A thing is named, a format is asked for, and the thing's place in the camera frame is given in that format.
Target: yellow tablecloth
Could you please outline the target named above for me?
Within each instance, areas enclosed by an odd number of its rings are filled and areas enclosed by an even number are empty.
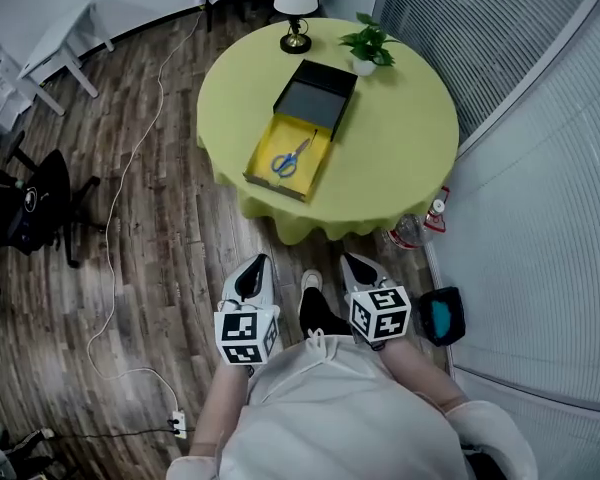
[[[286,244],[313,228],[330,240],[348,232],[392,229],[405,213],[426,213],[453,166],[458,121],[435,71],[402,43],[387,44],[393,68],[360,77],[331,153],[307,203],[252,185],[242,175],[273,115],[273,104],[303,58],[352,70],[338,37],[361,29],[348,21],[313,18],[312,49],[288,55],[279,23],[233,44],[212,66],[198,98],[198,144],[205,147],[219,183],[236,186],[247,218],[270,216]]]

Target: wooden floor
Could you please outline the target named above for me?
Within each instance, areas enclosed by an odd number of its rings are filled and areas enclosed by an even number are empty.
[[[121,170],[156,112],[158,67],[196,19],[154,27],[118,42],[113,53],[92,56],[84,72],[99,98],[63,74],[47,89],[67,114],[58,117],[40,103],[29,111],[23,150],[34,161],[59,148],[75,188],[91,175],[102,178],[87,200],[93,219],[106,221]],[[234,191],[213,183],[207,154],[196,147],[198,93],[214,60],[262,16],[251,12],[243,24],[219,8],[214,20],[207,34],[203,16],[164,70],[164,110],[127,175],[110,230],[117,312],[93,347],[106,374],[156,368],[173,384],[190,426],[217,358],[212,313],[225,276],[245,259],[259,252],[273,259],[287,346],[301,338],[295,309],[303,270],[324,273],[326,296],[342,310],[337,262],[345,249],[384,263],[413,295],[431,287],[421,253],[396,251],[380,236],[329,242],[322,232],[284,246],[271,222],[244,219]],[[28,176],[15,162],[8,171]],[[88,363],[85,347],[111,309],[112,285],[103,235],[79,229],[76,237],[79,270],[67,267],[62,249],[30,257],[0,250],[0,421],[14,437],[42,426],[61,434],[164,428],[172,399],[154,376],[106,382]],[[187,445],[156,433],[67,439],[52,448],[79,464],[84,478],[149,479],[164,477]]]

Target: yellow box tray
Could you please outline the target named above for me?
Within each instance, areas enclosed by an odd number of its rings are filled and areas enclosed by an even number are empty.
[[[271,167],[278,155],[293,153],[306,139],[309,145],[298,155],[296,171],[288,178]],[[331,145],[331,130],[284,114],[274,114],[254,150],[244,177],[250,183],[306,201]]]

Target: scissors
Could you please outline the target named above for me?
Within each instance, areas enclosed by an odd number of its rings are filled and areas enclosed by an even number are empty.
[[[281,178],[293,176],[298,165],[298,155],[307,148],[309,142],[311,142],[311,139],[306,139],[293,153],[276,156],[271,162],[271,170]]]

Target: white table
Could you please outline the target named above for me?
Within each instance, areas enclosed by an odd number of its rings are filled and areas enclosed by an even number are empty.
[[[98,90],[80,71],[82,63],[67,41],[69,34],[80,20],[85,17],[91,21],[96,37],[104,41],[107,49],[112,52],[113,44],[111,43],[111,39],[104,28],[101,17],[96,11],[93,0],[91,0],[66,13],[47,29],[33,49],[33,52],[31,52],[31,55],[29,55],[29,59],[18,75],[19,80],[26,80],[28,83],[33,84],[35,86],[35,92],[40,96],[40,99],[61,116],[64,115],[64,109],[44,89],[35,83],[30,75],[34,69],[55,57],[66,66],[71,74],[76,77],[80,85],[82,85],[93,98],[98,97]]]

